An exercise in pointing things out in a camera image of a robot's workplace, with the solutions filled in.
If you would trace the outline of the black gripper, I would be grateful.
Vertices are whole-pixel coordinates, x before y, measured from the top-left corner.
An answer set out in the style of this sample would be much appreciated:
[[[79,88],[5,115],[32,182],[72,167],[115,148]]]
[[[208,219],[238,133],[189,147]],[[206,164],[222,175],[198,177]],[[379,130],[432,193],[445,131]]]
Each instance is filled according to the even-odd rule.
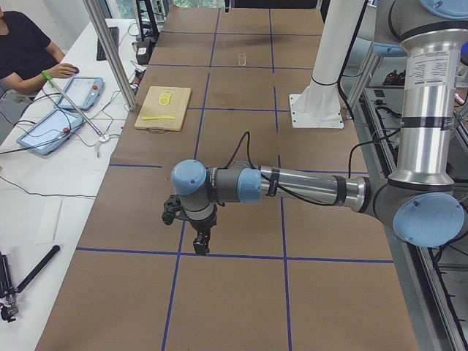
[[[191,226],[198,230],[197,236],[193,240],[195,254],[208,254],[211,230],[216,225],[217,207],[207,206],[200,211],[189,211],[181,209],[180,199],[177,195],[171,195],[163,204],[162,221],[166,225],[171,225],[175,219],[179,219],[179,214]]]

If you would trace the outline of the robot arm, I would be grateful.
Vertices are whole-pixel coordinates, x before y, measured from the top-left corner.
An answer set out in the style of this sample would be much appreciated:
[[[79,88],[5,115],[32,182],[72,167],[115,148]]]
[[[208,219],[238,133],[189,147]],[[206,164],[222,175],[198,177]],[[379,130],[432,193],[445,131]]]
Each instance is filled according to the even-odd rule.
[[[407,53],[396,169],[386,179],[343,178],[234,159],[207,168],[188,159],[172,170],[175,192],[164,204],[162,221],[190,223],[197,231],[194,249],[204,255],[218,205],[281,195],[324,207],[346,206],[415,246],[446,244],[467,225],[446,172],[457,68],[466,42],[465,1],[379,1],[374,43]]]

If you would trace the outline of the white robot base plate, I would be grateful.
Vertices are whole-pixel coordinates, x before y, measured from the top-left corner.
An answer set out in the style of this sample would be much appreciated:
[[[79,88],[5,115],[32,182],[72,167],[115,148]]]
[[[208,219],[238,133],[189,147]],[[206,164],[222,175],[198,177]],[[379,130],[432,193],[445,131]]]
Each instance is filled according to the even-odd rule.
[[[290,115],[292,127],[296,129],[343,129],[341,105],[338,94],[314,95],[291,94]]]

